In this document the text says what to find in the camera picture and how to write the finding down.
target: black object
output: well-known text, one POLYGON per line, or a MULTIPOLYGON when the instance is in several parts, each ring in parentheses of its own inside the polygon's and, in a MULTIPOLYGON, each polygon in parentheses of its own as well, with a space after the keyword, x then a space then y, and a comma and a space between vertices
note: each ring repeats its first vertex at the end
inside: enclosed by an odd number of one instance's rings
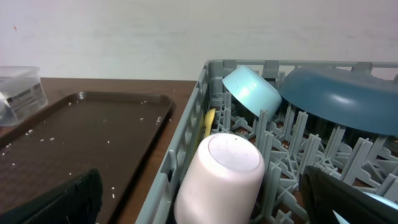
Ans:
POLYGON ((0 215, 7 224, 94 224, 102 205, 98 170, 79 175, 32 201, 0 215))
POLYGON ((398 210, 344 182, 307 166, 300 179, 300 193, 311 224, 339 223, 333 210, 349 223, 398 223, 398 210))
POLYGON ((173 106, 158 94, 79 92, 40 110, 0 139, 0 213, 98 169, 97 222, 108 223, 173 106))

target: dish rack frame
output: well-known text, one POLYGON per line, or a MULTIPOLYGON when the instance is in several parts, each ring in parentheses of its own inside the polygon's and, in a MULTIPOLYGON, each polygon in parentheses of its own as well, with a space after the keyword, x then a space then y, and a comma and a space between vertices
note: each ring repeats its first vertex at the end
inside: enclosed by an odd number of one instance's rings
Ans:
MULTIPOLYGON (((269 223, 294 223, 295 213, 309 223, 307 213, 294 196, 299 186, 299 176, 307 165, 353 185, 359 180, 367 186, 355 186, 363 192, 398 201, 398 158, 383 145, 387 136, 375 139, 359 138, 355 147, 342 142, 346 127, 335 124, 327 142, 318 134, 309 133, 305 127, 308 114, 289 104, 267 122, 267 112, 261 111, 252 125, 244 117, 234 114, 236 105, 222 79, 238 66, 247 65, 279 89, 286 73, 280 66, 333 67, 370 74, 373 68, 398 68, 394 62, 333 62, 298 60, 209 60, 201 70, 191 97, 175 130, 169 148, 152 183, 136 223, 175 223, 173 202, 190 161, 203 139, 203 117, 210 108, 216 108, 212 133, 234 133, 253 139, 261 151, 266 174, 261 189, 261 204, 257 217, 251 223, 266 219, 269 223), (272 211, 280 204, 288 206, 287 213, 272 211)), ((398 75, 392 82, 398 84, 398 75)), ((325 120, 317 123, 317 131, 324 132, 325 120)))

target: wooden table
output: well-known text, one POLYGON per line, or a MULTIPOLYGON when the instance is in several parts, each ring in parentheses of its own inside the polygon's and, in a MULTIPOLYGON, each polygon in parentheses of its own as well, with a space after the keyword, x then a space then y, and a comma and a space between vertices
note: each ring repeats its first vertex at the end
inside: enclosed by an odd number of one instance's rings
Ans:
MULTIPOLYGON (((194 81, 158 81, 158 80, 98 80, 77 78, 42 78, 42 85, 53 104, 61 98, 79 91, 119 91, 131 93, 158 93, 170 97, 175 102, 175 109, 169 122, 154 148, 148 152, 145 164, 134 178, 133 188, 126 192, 124 203, 113 219, 116 223, 135 223, 142 204, 155 179, 163 157, 180 121, 185 105, 195 86, 194 81)), ((12 128, 1 128, 0 136, 12 128)))

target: white cup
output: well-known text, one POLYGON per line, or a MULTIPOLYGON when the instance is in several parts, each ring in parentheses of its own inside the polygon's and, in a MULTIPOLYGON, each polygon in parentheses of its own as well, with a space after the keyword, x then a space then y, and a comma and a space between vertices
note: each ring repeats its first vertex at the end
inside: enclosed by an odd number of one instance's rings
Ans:
POLYGON ((218 133, 200 143, 174 205, 178 224, 248 223, 264 177, 264 160, 248 140, 218 133))

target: plastic tray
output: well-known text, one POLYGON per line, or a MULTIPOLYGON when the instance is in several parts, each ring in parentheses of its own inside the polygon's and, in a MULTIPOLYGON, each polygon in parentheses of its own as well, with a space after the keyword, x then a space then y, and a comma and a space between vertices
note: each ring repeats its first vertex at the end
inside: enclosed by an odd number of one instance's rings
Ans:
POLYGON ((107 223, 173 105, 163 95, 80 92, 38 112, 0 139, 0 213, 97 168, 97 223, 107 223))
POLYGON ((342 142, 346 128, 326 125, 294 105, 280 107, 271 122, 262 111, 253 118, 234 101, 222 78, 240 65, 259 71, 279 89, 285 72, 280 66, 344 67, 371 73, 373 68, 398 68, 398 63, 384 62, 310 62, 283 60, 212 60, 205 64, 171 140, 168 151, 150 188, 136 223, 174 223, 173 202, 189 163, 203 137, 203 115, 216 108, 212 133, 235 133, 252 141, 262 152, 266 166, 259 203, 251 223, 306 223, 308 216, 298 193, 298 177, 306 165, 324 170, 359 190, 398 199, 398 158, 383 147, 386 136, 372 141, 356 137, 354 147, 342 142))

